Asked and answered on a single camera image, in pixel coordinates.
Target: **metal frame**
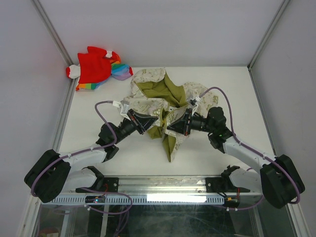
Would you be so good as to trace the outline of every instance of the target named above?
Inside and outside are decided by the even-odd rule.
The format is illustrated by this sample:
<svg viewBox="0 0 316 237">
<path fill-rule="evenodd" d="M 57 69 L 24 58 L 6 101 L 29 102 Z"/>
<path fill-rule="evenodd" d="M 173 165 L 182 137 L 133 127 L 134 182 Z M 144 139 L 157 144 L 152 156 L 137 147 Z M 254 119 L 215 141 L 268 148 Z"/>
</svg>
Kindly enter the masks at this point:
<svg viewBox="0 0 316 237">
<path fill-rule="evenodd" d="M 71 59 L 71 57 L 69 56 L 67 50 L 65 49 L 62 41 L 60 40 L 56 30 L 54 29 L 50 19 L 47 16 L 47 13 L 45 12 L 42 4 L 40 3 L 39 0 L 31 0 L 31 2 L 33 3 L 36 11 L 38 12 L 39 16 L 41 17 L 42 22 L 45 24 L 49 34 L 51 35 L 53 41 L 56 43 L 56 46 L 58 47 L 58 50 L 60 51 L 60 53 L 62 54 L 65 62 L 68 65 L 73 64 L 73 61 Z M 286 7 L 289 5 L 289 3 L 291 2 L 291 0 L 284 0 L 281 4 L 281 6 L 279 7 L 275 17 L 273 18 L 270 26 L 268 27 L 263 39 L 261 40 L 252 60 L 250 61 L 249 65 L 248 65 L 248 69 L 249 69 L 249 73 L 250 73 L 250 77 L 253 83 L 253 87 L 255 89 L 255 93 L 259 102 L 259 106 L 264 118 L 264 122 L 266 125 L 266 129 L 268 131 L 268 135 L 269 135 L 269 139 L 271 142 L 272 147 L 273 143 L 271 141 L 271 136 L 269 133 L 269 128 L 267 126 L 266 123 L 266 119 L 265 119 L 265 113 L 261 104 L 261 100 L 260 100 L 260 96 L 259 93 L 257 91 L 256 85 L 253 81 L 252 78 L 252 74 L 251 74 L 251 70 L 253 65 L 255 64 L 256 60 L 258 59 L 258 57 L 260 56 L 260 54 L 262 53 L 264 46 L 266 45 L 266 43 L 268 42 L 269 38 L 271 37 L 272 32 L 274 31 L 274 29 L 276 28 L 276 25 L 278 24 L 281 16 L 283 15 Z M 64 106 L 62 108 L 62 112 L 61 112 L 61 117 L 59 120 L 59 123 L 57 125 L 57 129 L 56 129 L 56 134 L 55 134 L 55 139 L 53 142 L 53 149 L 55 150 L 59 150 L 61 141 L 62 141 L 62 136 L 63 136 L 63 132 L 64 132 L 64 128 L 66 126 L 66 121 L 67 121 L 67 117 L 69 114 L 69 110 L 70 110 L 70 106 L 71 106 L 71 102 L 72 102 L 72 98 L 75 92 L 75 86 L 76 86 L 77 82 L 76 80 L 72 80 L 71 83 L 69 84 L 68 90 L 67 90 L 67 96 L 65 98 L 65 103 Z M 175 187 L 174 185 L 171 185 L 170 183 L 168 183 L 170 180 L 172 179 L 176 179 L 176 182 L 180 182 L 178 184 L 175 184 L 176 187 L 178 188 L 178 191 L 181 193 L 199 193 L 203 195 L 204 189 L 202 186 L 204 186 L 205 188 L 205 183 L 194 183 L 194 181 L 198 181 L 198 180 L 203 180 L 203 178 L 205 178 L 205 176 L 182 176 L 182 177 L 175 177 L 175 176 L 121 176 L 121 184 L 120 184 L 120 192 L 132 192 L 133 189 L 134 193 L 141 193 L 141 192 L 148 192 L 149 190 L 151 190 L 151 192 L 169 192 L 171 187 Z M 151 182 L 149 183 L 144 183 L 144 180 L 149 180 L 151 179 Z M 164 186 L 161 186 L 161 181 L 165 180 L 166 183 L 164 184 Z M 256 193 L 244 193 L 241 195 L 257 195 Z M 31 233 L 34 230 L 34 226 L 36 224 L 36 220 L 37 220 L 37 215 L 38 215 L 38 211 L 40 208 L 40 200 L 36 197 L 32 197 L 30 196 L 29 202 L 27 204 L 27 210 L 25 211 L 24 215 L 23 215 L 23 222 L 22 222 L 22 226 L 19 228 L 19 232 L 18 232 L 18 236 L 20 237 L 29 237 L 31 236 Z M 311 233 L 309 231 L 309 228 L 307 227 L 304 215 L 302 213 L 301 207 L 300 205 L 288 205 L 288 212 L 289 215 L 292 217 L 292 223 L 293 226 L 297 232 L 298 236 L 303 236 L 303 237 L 307 237 L 307 236 L 311 236 Z M 256 215 L 256 213 L 254 212 L 254 219 L 256 221 L 257 224 L 261 224 L 260 223 L 260 218 L 258 215 Z"/>
<path fill-rule="evenodd" d="M 252 209 L 250 216 L 253 219 L 254 223 L 256 223 L 257 237 L 264 237 L 259 211 L 256 206 Z"/>
<path fill-rule="evenodd" d="M 290 2 L 291 2 L 291 0 L 283 0 L 282 4 L 280 5 L 279 9 L 277 10 L 272 22 L 270 23 L 267 31 L 265 32 L 265 34 L 264 34 L 256 52 L 255 52 L 255 54 L 253 55 L 249 65 L 248 65 L 248 69 L 250 71 L 252 70 L 252 67 L 256 63 L 257 59 L 259 58 L 261 52 L 263 51 L 264 46 L 266 45 L 269 38 L 271 37 L 274 29 L 276 28 L 280 18 L 282 17 L 283 13 L 285 12 L 285 10 Z"/>
</svg>

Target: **white surface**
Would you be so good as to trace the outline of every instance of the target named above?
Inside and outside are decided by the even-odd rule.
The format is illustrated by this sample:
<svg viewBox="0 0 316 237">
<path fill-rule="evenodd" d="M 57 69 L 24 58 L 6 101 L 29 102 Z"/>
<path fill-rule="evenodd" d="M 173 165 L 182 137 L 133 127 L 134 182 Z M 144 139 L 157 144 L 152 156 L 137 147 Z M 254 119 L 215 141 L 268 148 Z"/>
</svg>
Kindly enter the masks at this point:
<svg viewBox="0 0 316 237">
<path fill-rule="evenodd" d="M 131 66 L 247 65 L 282 0 L 41 0 L 74 62 L 87 46 Z"/>
<path fill-rule="evenodd" d="M 292 1 L 253 76 L 277 154 L 293 160 L 305 186 L 301 206 L 316 236 L 316 1 Z"/>
<path fill-rule="evenodd" d="M 0 32 L 0 236 L 14 237 L 30 195 L 24 177 L 52 147 L 69 80 L 30 0 L 0 1 Z"/>
<path fill-rule="evenodd" d="M 222 88 L 230 99 L 238 135 L 259 149 L 272 152 L 246 67 L 186 67 L 166 68 L 166 71 L 176 85 L 196 81 L 207 87 Z M 130 80 L 111 78 L 96 91 L 75 92 L 61 152 L 84 148 L 97 141 L 103 122 L 96 114 L 94 104 L 104 100 L 122 100 L 131 92 Z M 215 93 L 219 95 L 219 106 L 228 117 L 224 97 L 217 91 Z M 107 121 L 116 125 L 122 121 L 117 108 L 111 104 L 101 105 L 100 111 Z M 192 133 L 180 146 L 172 163 L 167 160 L 161 139 L 152 140 L 147 134 L 134 132 L 118 147 L 120 150 L 112 160 L 96 166 L 105 175 L 217 175 L 229 164 L 242 164 L 236 158 L 213 149 L 203 132 Z"/>
</svg>

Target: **green cloth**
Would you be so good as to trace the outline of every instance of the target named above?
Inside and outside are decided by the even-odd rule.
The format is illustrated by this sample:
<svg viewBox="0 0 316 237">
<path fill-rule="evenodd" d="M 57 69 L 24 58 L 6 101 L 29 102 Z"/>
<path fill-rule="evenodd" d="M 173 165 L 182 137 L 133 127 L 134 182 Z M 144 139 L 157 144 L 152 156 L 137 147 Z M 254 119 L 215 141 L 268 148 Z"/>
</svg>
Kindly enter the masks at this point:
<svg viewBox="0 0 316 237">
<path fill-rule="evenodd" d="M 140 82 L 137 83 L 137 86 L 143 91 L 147 98 L 165 99 L 170 106 L 177 108 L 187 104 L 183 86 L 173 84 L 167 73 L 164 75 L 164 79 L 159 82 Z"/>
<path fill-rule="evenodd" d="M 170 106 L 180 108 L 187 105 L 186 94 L 183 86 L 176 86 L 168 77 L 167 73 L 164 79 L 159 82 L 147 81 L 137 83 L 139 89 L 146 95 L 147 98 L 165 99 Z M 169 112 L 162 113 L 162 119 L 165 120 Z M 154 126 L 147 131 L 152 139 L 162 137 L 162 127 Z M 176 144 L 176 138 L 166 135 L 162 141 L 162 145 L 168 155 L 168 160 L 171 161 L 171 152 Z"/>
</svg>

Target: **glass panel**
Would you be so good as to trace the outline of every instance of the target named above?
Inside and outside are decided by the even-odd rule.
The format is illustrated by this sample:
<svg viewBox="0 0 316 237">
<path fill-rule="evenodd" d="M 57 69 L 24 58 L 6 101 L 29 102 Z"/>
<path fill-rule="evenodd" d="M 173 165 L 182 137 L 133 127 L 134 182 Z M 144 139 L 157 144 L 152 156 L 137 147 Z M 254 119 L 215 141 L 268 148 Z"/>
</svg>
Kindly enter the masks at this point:
<svg viewBox="0 0 316 237">
<path fill-rule="evenodd" d="M 258 196 L 241 197 L 242 206 Z M 94 205 L 121 212 L 126 205 Z M 133 205 L 128 214 L 88 211 L 83 206 L 42 204 L 33 236 L 40 237 L 294 237 L 287 209 L 266 201 L 258 208 L 229 211 L 213 205 Z"/>
</svg>

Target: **floral patterned fabric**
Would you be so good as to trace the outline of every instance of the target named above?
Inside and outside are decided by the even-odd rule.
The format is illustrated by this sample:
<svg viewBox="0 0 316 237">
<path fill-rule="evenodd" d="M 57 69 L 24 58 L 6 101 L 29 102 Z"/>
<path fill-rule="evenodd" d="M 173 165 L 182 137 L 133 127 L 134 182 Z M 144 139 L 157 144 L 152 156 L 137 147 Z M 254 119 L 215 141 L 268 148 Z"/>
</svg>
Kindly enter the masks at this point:
<svg viewBox="0 0 316 237">
<path fill-rule="evenodd" d="M 124 100 L 128 101 L 130 108 L 138 113 L 158 116 L 159 119 L 152 125 L 148 133 L 151 133 L 152 138 L 157 138 L 157 134 L 159 134 L 159 137 L 162 137 L 163 147 L 166 150 L 168 160 L 172 162 L 181 143 L 183 143 L 187 137 L 180 133 L 170 131 L 167 127 L 179 119 L 191 105 L 183 103 L 182 101 L 180 103 L 182 106 L 178 105 L 173 107 L 166 99 L 147 97 L 141 89 L 141 83 L 143 82 L 159 82 L 162 80 L 165 80 L 166 84 L 170 84 L 170 79 L 166 74 L 165 68 L 142 69 L 138 71 L 131 81 L 132 94 L 125 97 Z M 195 82 L 187 82 L 182 86 L 175 86 L 172 83 L 171 90 L 173 89 L 176 89 L 177 92 L 181 91 L 184 93 L 186 101 L 189 97 L 192 96 L 195 98 L 207 90 L 205 86 Z M 212 92 L 208 92 L 201 98 L 196 112 L 206 117 L 208 110 L 211 107 L 217 106 L 217 103 L 218 96 Z"/>
</svg>

